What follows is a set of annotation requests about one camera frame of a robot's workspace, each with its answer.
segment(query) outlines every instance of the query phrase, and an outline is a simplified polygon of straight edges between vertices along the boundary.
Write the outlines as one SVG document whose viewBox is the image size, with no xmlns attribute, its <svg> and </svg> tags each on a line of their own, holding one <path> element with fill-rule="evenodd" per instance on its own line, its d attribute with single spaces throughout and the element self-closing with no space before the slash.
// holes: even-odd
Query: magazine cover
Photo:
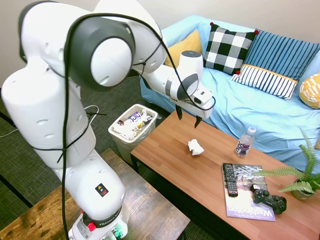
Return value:
<svg viewBox="0 0 320 240">
<path fill-rule="evenodd" d="M 276 217 L 272 207 L 263 203 L 254 203 L 253 193 L 250 191 L 252 184 L 258 184 L 262 190 L 268 190 L 264 176 L 252 175 L 252 173 L 262 170 L 262 166 L 237 163 L 233 163 L 232 166 L 238 189 L 237 197 L 228 195 L 225 173 L 222 167 L 227 217 L 275 222 Z"/>
</svg>

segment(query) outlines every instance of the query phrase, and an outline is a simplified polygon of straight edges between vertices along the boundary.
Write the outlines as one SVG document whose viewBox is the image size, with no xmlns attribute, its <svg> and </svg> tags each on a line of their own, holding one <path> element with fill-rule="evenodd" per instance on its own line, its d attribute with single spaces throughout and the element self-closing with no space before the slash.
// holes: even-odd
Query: yellow patterned pillow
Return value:
<svg viewBox="0 0 320 240">
<path fill-rule="evenodd" d="M 301 84 L 299 95 L 306 105 L 313 109 L 320 109 L 320 72 Z"/>
</svg>

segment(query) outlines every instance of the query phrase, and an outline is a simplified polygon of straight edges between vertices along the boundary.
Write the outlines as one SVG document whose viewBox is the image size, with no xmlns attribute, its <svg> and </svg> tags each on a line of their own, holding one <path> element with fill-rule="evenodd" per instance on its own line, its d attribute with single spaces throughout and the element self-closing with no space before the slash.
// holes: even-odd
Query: white cable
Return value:
<svg viewBox="0 0 320 240">
<path fill-rule="evenodd" d="M 92 108 L 92 107 L 96 107 L 97 111 L 96 111 L 96 114 L 93 116 L 93 118 L 91 119 L 90 121 L 90 124 L 93 122 L 93 120 L 96 118 L 97 114 L 99 113 L 99 107 L 97 105 L 90 105 L 90 106 L 86 106 L 84 109 L 88 109 L 88 108 Z"/>
<path fill-rule="evenodd" d="M 12 134 L 12 133 L 14 133 L 15 131 L 18 131 L 18 129 L 16 129 L 16 130 L 13 130 L 12 132 L 9 132 L 7 135 L 4 135 L 4 136 L 0 136 L 0 138 L 4 138 L 4 137 L 6 137 L 6 136 L 8 136 L 8 135 L 10 135 L 10 134 Z"/>
</svg>

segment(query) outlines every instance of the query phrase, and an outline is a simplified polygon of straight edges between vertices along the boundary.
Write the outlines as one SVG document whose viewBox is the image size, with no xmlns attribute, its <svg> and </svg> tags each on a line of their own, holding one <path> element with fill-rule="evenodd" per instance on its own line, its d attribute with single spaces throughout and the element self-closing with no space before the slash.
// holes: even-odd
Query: red button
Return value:
<svg viewBox="0 0 320 240">
<path fill-rule="evenodd" d="M 88 224 L 88 228 L 89 228 L 90 232 L 93 232 L 97 227 L 93 222 L 90 222 Z"/>
</svg>

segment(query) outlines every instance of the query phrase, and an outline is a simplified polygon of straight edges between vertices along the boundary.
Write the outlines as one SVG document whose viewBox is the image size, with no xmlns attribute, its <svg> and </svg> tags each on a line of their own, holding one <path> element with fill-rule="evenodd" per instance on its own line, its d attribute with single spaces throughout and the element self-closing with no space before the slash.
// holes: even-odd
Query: mustard yellow pillow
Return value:
<svg viewBox="0 0 320 240">
<path fill-rule="evenodd" d="M 301 100 L 313 109 L 320 109 L 320 72 L 307 78 L 300 86 Z"/>
<path fill-rule="evenodd" d="M 202 54 L 201 41 L 198 30 L 195 30 L 193 33 L 191 33 L 185 40 L 169 47 L 169 53 L 176 68 L 179 65 L 180 54 L 184 51 L 195 51 Z M 173 68 L 168 56 L 166 57 L 164 64 Z"/>
</svg>

